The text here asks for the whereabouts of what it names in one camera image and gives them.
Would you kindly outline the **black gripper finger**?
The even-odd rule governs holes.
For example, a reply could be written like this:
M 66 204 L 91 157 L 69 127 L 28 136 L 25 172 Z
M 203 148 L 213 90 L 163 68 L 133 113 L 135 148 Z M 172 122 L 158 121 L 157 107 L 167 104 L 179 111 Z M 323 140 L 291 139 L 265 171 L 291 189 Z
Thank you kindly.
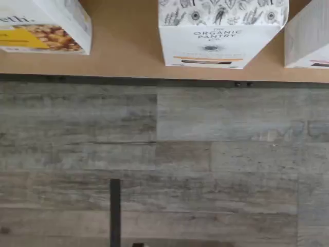
M 110 247 L 121 246 L 121 181 L 110 180 Z

